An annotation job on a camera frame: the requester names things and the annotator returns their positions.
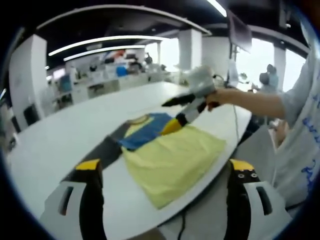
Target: black cable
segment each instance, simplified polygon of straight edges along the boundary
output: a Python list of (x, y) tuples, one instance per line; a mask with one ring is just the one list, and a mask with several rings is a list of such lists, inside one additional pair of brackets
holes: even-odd
[(178, 234), (177, 240), (181, 240), (181, 236), (184, 233), (184, 230), (186, 229), (186, 214), (187, 214), (187, 210), (183, 210), (182, 214), (181, 214), (182, 224), (181, 224), (181, 229), (180, 229), (180, 232)]

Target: white sleeve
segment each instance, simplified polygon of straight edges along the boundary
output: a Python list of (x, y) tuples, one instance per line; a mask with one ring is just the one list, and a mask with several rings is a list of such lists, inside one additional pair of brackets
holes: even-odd
[(312, 55), (309, 54), (306, 59), (306, 62), (301, 69), (300, 76), (295, 82), (293, 88), (287, 92), (279, 94), (284, 106), (285, 120), (291, 128), (295, 124), (310, 94), (314, 69), (311, 56)]

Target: computer monitor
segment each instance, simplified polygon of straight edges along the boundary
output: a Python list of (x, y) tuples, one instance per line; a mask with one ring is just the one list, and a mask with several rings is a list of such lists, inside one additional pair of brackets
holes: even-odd
[(230, 42), (250, 53), (252, 48), (252, 31), (230, 10), (226, 11)]

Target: round table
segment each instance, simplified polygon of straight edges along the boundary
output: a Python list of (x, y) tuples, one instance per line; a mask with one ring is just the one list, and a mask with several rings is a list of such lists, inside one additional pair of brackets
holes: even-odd
[[(114, 92), (63, 109), (21, 132), (8, 160), (12, 183), (27, 210), (39, 219), (45, 200), (61, 179), (107, 134), (143, 114), (165, 112), (175, 116), (180, 106), (160, 106), (185, 91), (183, 86), (157, 82)], [(123, 157), (107, 167), (102, 173), (107, 239), (124, 240), (142, 234), (192, 202), (221, 171), (247, 128), (251, 113), (241, 107), (235, 107), (235, 112), (232, 105), (223, 105), (212, 112), (204, 111), (192, 123), (226, 140), (225, 150), (191, 189), (162, 209), (151, 204), (129, 174)]]

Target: fluorescent light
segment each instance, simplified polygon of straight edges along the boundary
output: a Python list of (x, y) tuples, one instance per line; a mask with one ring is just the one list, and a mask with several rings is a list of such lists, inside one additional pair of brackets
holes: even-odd
[(216, 0), (207, 0), (212, 6), (215, 7), (221, 13), (222, 16), (227, 17), (226, 10)]
[(103, 42), (103, 41), (109, 41), (109, 40), (119, 40), (119, 39), (145, 39), (145, 40), (156, 40), (156, 41), (163, 41), (167, 40), (167, 37), (161, 37), (161, 36), (144, 36), (144, 35), (123, 35), (123, 36), (106, 36), (106, 37), (99, 37), (99, 38), (94, 38), (90, 40), (85, 40), (85, 41), (80, 41), (73, 43), (68, 46), (61, 47), (57, 50), (54, 50), (52, 52), (49, 52), (49, 56), (53, 56), (57, 53), (61, 53), (64, 50), (71, 49), (77, 46), (81, 46), (84, 44), (91, 44), (91, 43), (96, 43), (96, 42)]
[(0, 95), (0, 100), (3, 98), (3, 96), (5, 95), (5, 93), (6, 93), (6, 91), (7, 91), (7, 89), (5, 88), (5, 89), (3, 89), (3, 91), (2, 91), (2, 93), (1, 93), (1, 95)]
[(95, 53), (101, 53), (101, 52), (106, 52), (106, 51), (112, 51), (112, 50), (120, 50), (120, 49), (144, 49), (145, 45), (126, 45), (126, 46), (111, 46), (111, 47), (105, 47), (101, 49), (95, 49), (91, 51), (85, 51), (81, 52), (72, 56), (65, 57), (63, 61), (69, 61), (71, 59), (76, 59), (82, 56), (86, 56), (89, 54), (95, 54)]

